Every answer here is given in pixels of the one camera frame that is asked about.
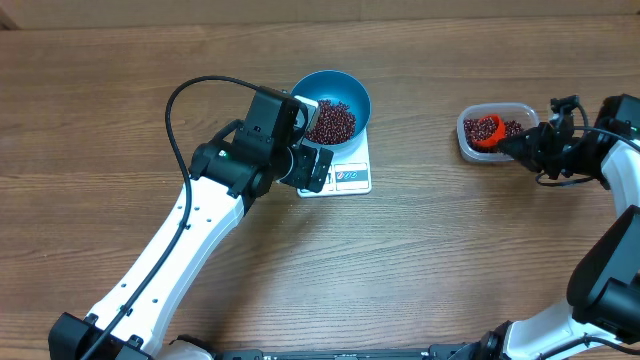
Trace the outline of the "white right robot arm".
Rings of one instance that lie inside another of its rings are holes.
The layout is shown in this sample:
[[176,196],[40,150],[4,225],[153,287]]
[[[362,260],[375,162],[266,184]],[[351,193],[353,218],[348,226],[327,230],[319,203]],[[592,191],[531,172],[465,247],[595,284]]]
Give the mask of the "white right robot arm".
[[551,117],[499,141],[536,176],[598,181],[614,198],[617,219],[576,266],[566,297],[535,316],[507,321],[479,341],[425,350],[328,352],[328,359],[568,359],[606,346],[639,354],[639,100],[604,99],[593,123],[576,125],[578,96],[553,98]]

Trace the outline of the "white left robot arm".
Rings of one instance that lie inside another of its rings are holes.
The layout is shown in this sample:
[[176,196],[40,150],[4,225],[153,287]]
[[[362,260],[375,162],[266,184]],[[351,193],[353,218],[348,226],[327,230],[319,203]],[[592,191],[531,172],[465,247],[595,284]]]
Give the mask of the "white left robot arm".
[[214,358],[189,336],[163,343],[178,305],[211,253],[273,182],[318,192],[332,158],[325,148],[277,147],[271,140],[200,145],[174,207],[120,282],[84,318],[64,313],[53,325],[51,358]]

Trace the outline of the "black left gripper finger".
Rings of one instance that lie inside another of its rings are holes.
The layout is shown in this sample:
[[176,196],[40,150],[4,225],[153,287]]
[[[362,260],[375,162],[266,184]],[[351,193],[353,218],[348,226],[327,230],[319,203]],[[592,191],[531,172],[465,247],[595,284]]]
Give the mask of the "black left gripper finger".
[[280,182],[291,187],[315,187],[320,184],[318,174],[315,172],[318,150],[313,147],[301,145],[298,148],[290,148],[292,155],[289,172],[280,179]]
[[313,171],[307,189],[313,193],[319,193],[323,190],[326,178],[330,170],[334,153],[325,148],[319,150],[317,161],[315,162]]

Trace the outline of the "red plastic measuring scoop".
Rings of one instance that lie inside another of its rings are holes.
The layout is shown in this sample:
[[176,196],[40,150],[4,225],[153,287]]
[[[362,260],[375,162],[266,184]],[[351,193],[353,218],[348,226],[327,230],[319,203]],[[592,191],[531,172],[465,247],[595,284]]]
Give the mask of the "red plastic measuring scoop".
[[494,148],[506,137],[506,125],[497,114],[477,119],[470,132],[471,142],[477,148]]

